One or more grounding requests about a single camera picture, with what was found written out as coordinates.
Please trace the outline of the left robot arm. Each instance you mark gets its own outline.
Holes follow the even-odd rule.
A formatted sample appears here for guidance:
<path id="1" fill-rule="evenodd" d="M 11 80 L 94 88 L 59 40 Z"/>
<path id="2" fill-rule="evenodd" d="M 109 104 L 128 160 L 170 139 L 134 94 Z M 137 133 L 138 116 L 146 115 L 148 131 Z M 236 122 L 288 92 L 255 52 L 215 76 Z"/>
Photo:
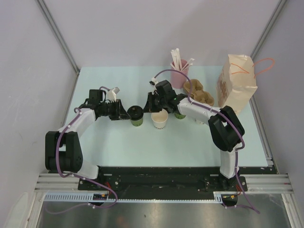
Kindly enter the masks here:
<path id="1" fill-rule="evenodd" d="M 45 136 L 45 167 L 62 177 L 72 174 L 88 179 L 95 190 L 101 189 L 105 178 L 99 175 L 99 167 L 83 158 L 80 137 L 99 117 L 110 120 L 129 120 L 122 102 L 116 96 L 120 89 L 104 86 L 89 90 L 89 97 L 74 109 L 73 120 L 57 131 L 49 131 Z"/>

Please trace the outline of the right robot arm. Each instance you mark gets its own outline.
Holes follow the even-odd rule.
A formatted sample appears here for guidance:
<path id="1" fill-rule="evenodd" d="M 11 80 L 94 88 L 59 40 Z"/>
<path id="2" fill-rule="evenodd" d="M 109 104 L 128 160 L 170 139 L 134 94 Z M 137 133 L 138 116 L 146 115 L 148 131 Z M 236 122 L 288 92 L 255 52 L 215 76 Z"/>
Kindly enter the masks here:
<path id="1" fill-rule="evenodd" d="M 186 116 L 209 126 L 214 144 L 220 149 L 219 185 L 223 190 L 231 190 L 239 179 L 237 151 L 245 147 L 245 130 L 230 106 L 215 108 L 200 104 L 185 94 L 176 94 L 169 81 L 149 82 L 153 91 L 143 111 L 159 113 L 165 109 L 176 116 Z"/>

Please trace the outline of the black coffee cup lid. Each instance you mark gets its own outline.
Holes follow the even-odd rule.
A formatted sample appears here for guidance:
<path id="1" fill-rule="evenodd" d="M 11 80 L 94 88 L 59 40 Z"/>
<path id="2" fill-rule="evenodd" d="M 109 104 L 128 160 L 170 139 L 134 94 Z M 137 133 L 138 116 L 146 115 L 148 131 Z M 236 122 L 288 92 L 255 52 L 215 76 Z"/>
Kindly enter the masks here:
<path id="1" fill-rule="evenodd" d="M 131 106 L 128 111 L 128 115 L 130 119 L 133 121 L 137 121 L 143 118 L 143 109 L 138 105 Z"/>

